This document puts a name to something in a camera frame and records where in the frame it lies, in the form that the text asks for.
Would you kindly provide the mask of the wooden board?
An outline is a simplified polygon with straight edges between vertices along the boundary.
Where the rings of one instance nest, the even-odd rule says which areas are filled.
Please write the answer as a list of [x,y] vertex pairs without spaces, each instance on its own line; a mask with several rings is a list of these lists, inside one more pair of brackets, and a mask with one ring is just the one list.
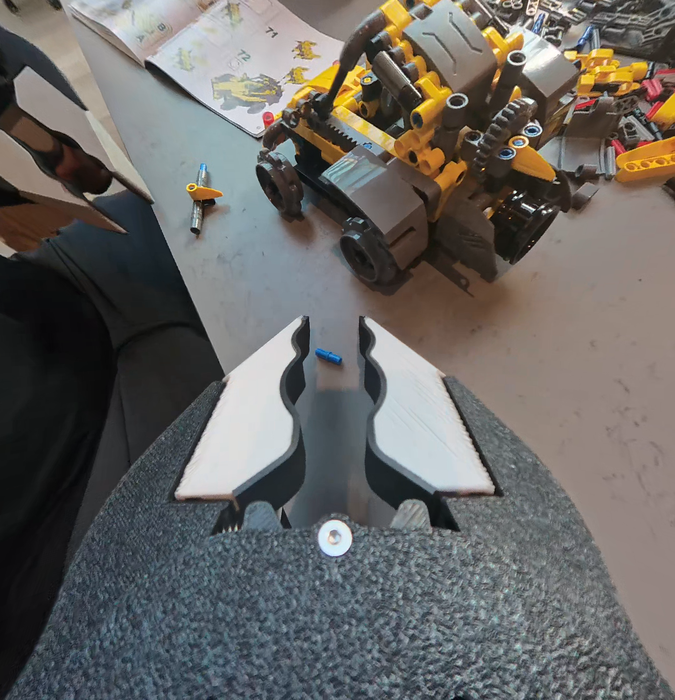
[[17,252],[35,250],[57,234],[63,221],[61,214],[45,205],[0,207],[0,241]]

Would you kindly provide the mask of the instruction booklet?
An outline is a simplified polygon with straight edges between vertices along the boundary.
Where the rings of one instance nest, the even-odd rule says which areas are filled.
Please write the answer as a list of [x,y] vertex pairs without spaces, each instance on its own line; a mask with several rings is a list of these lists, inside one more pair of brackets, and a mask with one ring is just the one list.
[[251,136],[301,86],[330,68],[342,42],[280,1],[72,1],[71,15]]

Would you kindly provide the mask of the person's dark clothing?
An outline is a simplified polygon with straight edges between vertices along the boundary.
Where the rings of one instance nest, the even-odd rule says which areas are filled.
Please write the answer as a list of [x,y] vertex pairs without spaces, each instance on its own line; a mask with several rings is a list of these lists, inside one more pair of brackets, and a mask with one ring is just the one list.
[[225,371],[152,207],[0,256],[0,699],[108,496]]

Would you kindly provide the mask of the yellow thick beam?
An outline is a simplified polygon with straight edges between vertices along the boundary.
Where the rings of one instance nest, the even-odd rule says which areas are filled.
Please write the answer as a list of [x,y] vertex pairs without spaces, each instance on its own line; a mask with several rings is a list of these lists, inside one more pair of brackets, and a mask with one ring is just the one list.
[[675,136],[653,141],[615,158],[615,180],[621,183],[675,175]]

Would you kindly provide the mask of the grey curved panel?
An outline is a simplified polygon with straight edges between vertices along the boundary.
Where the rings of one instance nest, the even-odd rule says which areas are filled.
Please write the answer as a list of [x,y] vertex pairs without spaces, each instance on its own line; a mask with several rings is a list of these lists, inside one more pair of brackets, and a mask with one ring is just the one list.
[[557,169],[575,174],[594,168],[596,174],[605,174],[610,136],[640,101],[636,95],[613,98],[604,93],[590,107],[574,110],[560,137]]

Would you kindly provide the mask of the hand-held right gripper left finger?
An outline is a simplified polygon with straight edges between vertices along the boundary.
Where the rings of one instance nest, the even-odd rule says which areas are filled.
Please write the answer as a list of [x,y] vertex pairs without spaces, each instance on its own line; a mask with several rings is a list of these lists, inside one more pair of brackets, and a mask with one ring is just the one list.
[[215,528],[241,528],[252,503],[276,514],[299,492],[306,452],[296,408],[306,386],[308,316],[298,316],[222,380],[174,487],[176,503],[225,503]]

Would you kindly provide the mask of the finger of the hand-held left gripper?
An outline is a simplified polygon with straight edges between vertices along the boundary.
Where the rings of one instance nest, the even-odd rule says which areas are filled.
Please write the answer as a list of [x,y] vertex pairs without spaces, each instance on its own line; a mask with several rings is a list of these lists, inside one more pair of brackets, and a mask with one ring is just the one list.
[[127,152],[102,123],[32,68],[14,80],[3,131],[51,179],[93,200],[122,186],[148,204],[154,199]]
[[82,221],[88,225],[127,234],[127,229],[84,195],[72,192],[48,176],[27,149],[0,131],[0,207],[36,205],[62,225]]

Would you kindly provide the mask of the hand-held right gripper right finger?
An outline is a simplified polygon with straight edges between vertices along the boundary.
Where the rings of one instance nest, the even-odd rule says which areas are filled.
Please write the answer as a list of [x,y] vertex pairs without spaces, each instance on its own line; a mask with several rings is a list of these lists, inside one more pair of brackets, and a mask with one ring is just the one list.
[[458,528],[447,500],[495,496],[497,483],[446,376],[371,317],[358,322],[368,414],[365,475],[395,510],[419,502],[426,526]]

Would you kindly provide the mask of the yellow toy brick vehicle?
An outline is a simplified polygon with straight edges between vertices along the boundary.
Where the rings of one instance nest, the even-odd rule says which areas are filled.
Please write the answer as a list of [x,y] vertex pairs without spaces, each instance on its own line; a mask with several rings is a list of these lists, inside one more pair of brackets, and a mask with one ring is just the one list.
[[431,249],[492,282],[569,207],[540,147],[579,76],[481,1],[388,1],[267,128],[257,180],[286,218],[305,185],[335,206],[342,255],[367,285],[394,284]]

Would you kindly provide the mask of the pile of loose brick pieces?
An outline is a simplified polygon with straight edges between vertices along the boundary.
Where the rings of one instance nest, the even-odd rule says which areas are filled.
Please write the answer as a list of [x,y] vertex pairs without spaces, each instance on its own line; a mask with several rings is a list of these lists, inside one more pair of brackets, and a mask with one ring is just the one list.
[[[675,136],[675,125],[662,131],[654,117],[675,92],[675,1],[485,1],[490,26],[505,38],[522,37],[525,67],[521,69],[521,92],[537,104],[533,121],[520,131],[536,142],[540,155],[557,173],[554,194],[559,208],[568,211],[573,193],[586,181],[615,179],[615,158],[653,141]],[[598,97],[575,92],[582,70],[569,59],[597,48],[613,48],[616,65],[647,62],[640,89],[623,96],[641,98],[626,114],[605,152],[605,174],[595,169],[566,174],[557,169],[560,137],[574,110],[590,107]],[[674,190],[675,175],[665,188]]]

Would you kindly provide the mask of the grey desk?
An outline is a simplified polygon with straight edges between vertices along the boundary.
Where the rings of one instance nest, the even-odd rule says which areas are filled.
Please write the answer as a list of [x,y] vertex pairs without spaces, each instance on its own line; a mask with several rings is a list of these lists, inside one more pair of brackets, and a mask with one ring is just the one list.
[[[675,691],[675,202],[657,183],[604,182],[495,284],[466,293],[419,264],[390,293],[344,265],[340,226],[306,194],[277,214],[259,144],[71,18],[115,127],[225,372],[308,315],[299,413],[306,480],[289,516],[390,512],[367,494],[358,318],[374,318],[466,385],[558,479],[601,549],[634,629]],[[200,164],[223,193],[190,231]],[[315,356],[339,354],[342,366]]]

